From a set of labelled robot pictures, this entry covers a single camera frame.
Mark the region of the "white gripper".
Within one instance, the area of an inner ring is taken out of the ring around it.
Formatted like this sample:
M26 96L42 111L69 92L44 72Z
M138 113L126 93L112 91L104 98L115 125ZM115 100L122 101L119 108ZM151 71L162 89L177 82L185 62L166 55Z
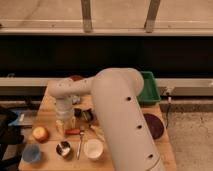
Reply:
M76 118L74 117L74 109L69 98L58 98L55 103L56 117L62 121L69 121L69 129L76 128ZM61 136L64 136L64 123L56 120L56 129Z

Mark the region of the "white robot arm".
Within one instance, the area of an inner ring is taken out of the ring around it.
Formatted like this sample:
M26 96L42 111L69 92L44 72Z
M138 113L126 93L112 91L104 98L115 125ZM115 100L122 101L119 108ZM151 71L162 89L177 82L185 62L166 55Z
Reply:
M72 111L72 96L91 96L115 171L166 171L137 101L143 86L139 71L108 68L79 81L53 82L48 91L59 118Z

